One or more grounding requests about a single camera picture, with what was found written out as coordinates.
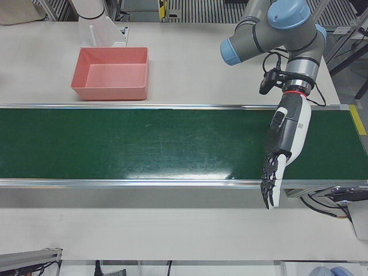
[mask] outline gray floor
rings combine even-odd
[[[326,45],[326,51],[333,46],[337,37],[333,35],[328,35],[328,42]],[[348,42],[343,49],[340,51],[341,53],[349,50],[350,45],[353,41]],[[331,70],[344,59],[349,57],[354,51],[346,53],[342,56],[334,58],[329,64],[328,68]],[[368,54],[365,54],[361,59],[355,61],[353,64],[336,74],[332,77],[332,81],[334,82],[336,91],[338,92],[338,96],[340,102],[342,104],[354,104],[358,109],[358,113],[362,119],[362,122],[368,130],[368,92],[361,98],[355,99],[355,94],[362,87],[366,79],[368,78]],[[366,151],[368,152],[368,136],[361,136],[363,145],[365,146]]]

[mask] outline metal bracket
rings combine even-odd
[[[44,249],[38,251],[29,251],[22,253],[0,255],[0,271],[19,269],[21,267],[39,265],[40,263],[48,263],[61,261],[63,250],[60,248]]]

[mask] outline red ring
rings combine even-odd
[[[284,94],[289,94],[289,93],[297,93],[297,94],[305,96],[305,98],[307,97],[307,94],[305,94],[303,92],[300,92],[298,90],[288,90],[288,91],[284,92]]]

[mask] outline yellow tape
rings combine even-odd
[[[167,0],[159,0],[159,7],[160,18],[164,19],[166,17]]]
[[[359,113],[355,105],[349,105],[349,109],[350,109],[352,119],[354,120],[354,124],[358,130],[359,135],[367,135],[366,129],[363,125],[363,122],[359,116]]]

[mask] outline white robotic hand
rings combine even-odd
[[[299,91],[284,93],[267,133],[260,189],[267,209],[278,207],[285,167],[300,154],[309,120],[311,106],[306,95]]]

